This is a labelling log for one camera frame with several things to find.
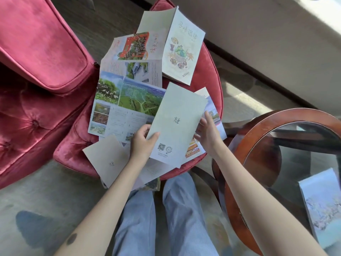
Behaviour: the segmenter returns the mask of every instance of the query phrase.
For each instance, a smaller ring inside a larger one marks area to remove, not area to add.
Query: pant leg
[[[188,172],[167,180],[163,204],[173,256],[218,255],[208,236],[198,193]]]
[[[115,235],[113,256],[155,255],[156,216],[153,192],[132,191]]]

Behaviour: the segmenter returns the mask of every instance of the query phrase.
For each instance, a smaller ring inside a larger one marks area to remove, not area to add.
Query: logo
[[[171,151],[172,151],[172,147],[170,147],[170,146],[168,146],[167,148],[166,148],[166,152],[169,154]]]

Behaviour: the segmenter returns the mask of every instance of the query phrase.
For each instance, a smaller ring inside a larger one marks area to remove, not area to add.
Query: dark spot on forearm
[[[73,233],[72,235],[70,235],[70,237],[66,240],[66,245],[73,244],[73,242],[76,240],[76,238],[77,238],[76,233]]]

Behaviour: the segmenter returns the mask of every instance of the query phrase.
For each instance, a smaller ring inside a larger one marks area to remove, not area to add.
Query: red chair
[[[158,0],[151,10],[166,10],[174,7],[169,0]],[[167,88],[169,79],[163,78],[162,87]],[[206,87],[219,115],[223,111],[223,94],[220,85],[218,72],[215,68],[210,53],[208,52],[205,44],[202,44],[198,63],[196,65],[192,83],[190,86],[179,84],[178,85],[191,90],[193,92]],[[64,166],[74,169],[79,172],[86,173],[93,177],[98,177],[95,169],[86,158],[82,149],[98,141],[98,137],[88,133],[88,126],[90,121],[90,113],[93,104],[91,98],[82,111],[81,115],[77,118],[76,122],[71,128],[70,133],[59,144],[58,148],[53,154],[56,161],[62,163]],[[201,161],[206,154],[201,155],[181,166],[181,168],[173,169],[161,177],[161,180],[166,180],[171,177],[177,176],[183,172],[188,171]]]
[[[0,188],[52,159],[98,65],[50,0],[0,0]]]

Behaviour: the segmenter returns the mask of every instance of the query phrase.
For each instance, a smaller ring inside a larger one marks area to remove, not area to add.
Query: person
[[[155,133],[147,140],[149,128],[150,125],[144,125],[134,135],[128,163],[55,255],[105,255],[121,213],[113,255],[155,254],[153,194],[151,191],[130,193],[159,137]],[[264,255],[327,255],[303,225],[234,157],[207,111],[195,138],[218,163]],[[188,173],[166,181],[163,203],[172,255],[218,255],[207,234],[198,194]]]

